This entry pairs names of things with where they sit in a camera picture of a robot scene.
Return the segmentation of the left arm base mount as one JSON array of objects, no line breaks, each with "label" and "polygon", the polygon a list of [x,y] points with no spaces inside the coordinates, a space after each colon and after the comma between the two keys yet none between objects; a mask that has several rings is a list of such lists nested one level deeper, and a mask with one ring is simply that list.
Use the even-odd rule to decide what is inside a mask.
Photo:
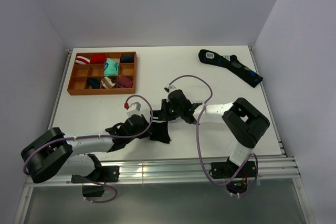
[{"label": "left arm base mount", "polygon": [[[119,166],[102,166],[96,168],[90,175],[72,175],[72,184],[83,184],[82,195],[85,200],[92,201],[94,203],[104,203],[112,201],[116,198],[117,190],[109,185],[109,183],[116,183],[119,179]],[[111,189],[114,192],[114,196],[111,199],[99,200],[107,189]]]}]

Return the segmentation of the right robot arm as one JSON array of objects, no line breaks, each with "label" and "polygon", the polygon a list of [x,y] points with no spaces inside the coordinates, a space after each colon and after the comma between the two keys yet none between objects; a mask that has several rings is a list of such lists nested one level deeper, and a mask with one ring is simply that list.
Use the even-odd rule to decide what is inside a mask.
[{"label": "right robot arm", "polygon": [[244,98],[232,103],[206,105],[192,103],[180,89],[170,92],[153,116],[166,122],[181,118],[188,124],[225,124],[237,140],[227,160],[228,173],[234,177],[245,171],[244,161],[270,127],[269,120]]}]

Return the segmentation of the black white-striped sock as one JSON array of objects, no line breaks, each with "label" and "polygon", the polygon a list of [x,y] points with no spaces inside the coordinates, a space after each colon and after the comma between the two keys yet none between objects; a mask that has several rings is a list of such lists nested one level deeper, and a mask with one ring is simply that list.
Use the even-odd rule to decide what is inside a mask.
[{"label": "black white-striped sock", "polygon": [[164,144],[169,144],[171,139],[168,133],[168,122],[153,122],[150,127],[150,137],[151,141],[157,141]]}]

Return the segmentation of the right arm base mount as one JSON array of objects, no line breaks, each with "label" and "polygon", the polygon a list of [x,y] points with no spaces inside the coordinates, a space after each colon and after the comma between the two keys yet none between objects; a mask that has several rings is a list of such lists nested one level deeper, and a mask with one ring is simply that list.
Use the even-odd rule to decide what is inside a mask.
[{"label": "right arm base mount", "polygon": [[[229,160],[225,162],[212,162],[209,174],[213,179],[229,179],[236,173],[238,168],[237,165]],[[257,172],[256,163],[254,161],[247,161],[235,178],[252,178],[255,177]]]}]

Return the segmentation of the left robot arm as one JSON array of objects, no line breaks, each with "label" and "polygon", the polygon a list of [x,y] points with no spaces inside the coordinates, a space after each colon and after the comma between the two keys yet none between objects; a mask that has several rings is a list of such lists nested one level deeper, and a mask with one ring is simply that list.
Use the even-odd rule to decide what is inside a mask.
[{"label": "left robot arm", "polygon": [[36,184],[55,175],[99,182],[106,170],[95,153],[115,152],[136,138],[150,136],[151,124],[143,115],[132,115],[99,134],[84,136],[67,136],[59,127],[53,127],[22,150],[23,171]]}]

